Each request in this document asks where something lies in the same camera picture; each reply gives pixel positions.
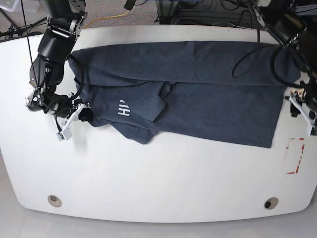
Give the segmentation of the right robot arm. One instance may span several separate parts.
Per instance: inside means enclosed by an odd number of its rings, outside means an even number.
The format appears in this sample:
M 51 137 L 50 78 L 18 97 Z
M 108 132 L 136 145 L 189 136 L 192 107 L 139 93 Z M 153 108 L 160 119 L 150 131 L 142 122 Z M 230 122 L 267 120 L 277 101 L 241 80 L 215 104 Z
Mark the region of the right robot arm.
M 71 54 L 87 18 L 83 0 L 41 0 L 47 13 L 47 26 L 38 47 L 36 59 L 31 61 L 31 91 L 25 98 L 26 107 L 32 111 L 43 111 L 56 118 L 68 118 L 76 110 L 75 100 L 84 86 L 84 70 L 80 69 L 80 84 L 72 96 L 56 94 L 57 86 L 64 76 L 67 60 L 80 62 Z

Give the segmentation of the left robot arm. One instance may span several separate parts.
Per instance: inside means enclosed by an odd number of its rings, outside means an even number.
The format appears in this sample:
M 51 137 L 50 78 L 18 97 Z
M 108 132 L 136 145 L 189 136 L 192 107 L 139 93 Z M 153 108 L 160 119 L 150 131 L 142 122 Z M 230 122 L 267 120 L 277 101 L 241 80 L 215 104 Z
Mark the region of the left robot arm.
M 317 33 L 303 19 L 299 12 L 292 9 L 290 0 L 270 0 L 268 4 L 260 4 L 257 0 L 247 1 L 251 16 L 256 21 L 257 46 L 253 50 L 259 55 L 263 47 L 260 43 L 260 28 L 265 29 L 277 42 L 278 46 L 270 57 L 270 72 L 278 85 L 296 90 L 289 97 L 297 114 L 303 114 L 303 105 L 309 109 L 309 119 L 317 118 Z M 305 72 L 307 83 L 291 83 L 278 75 L 275 61 L 279 53 L 289 53 L 296 67 Z

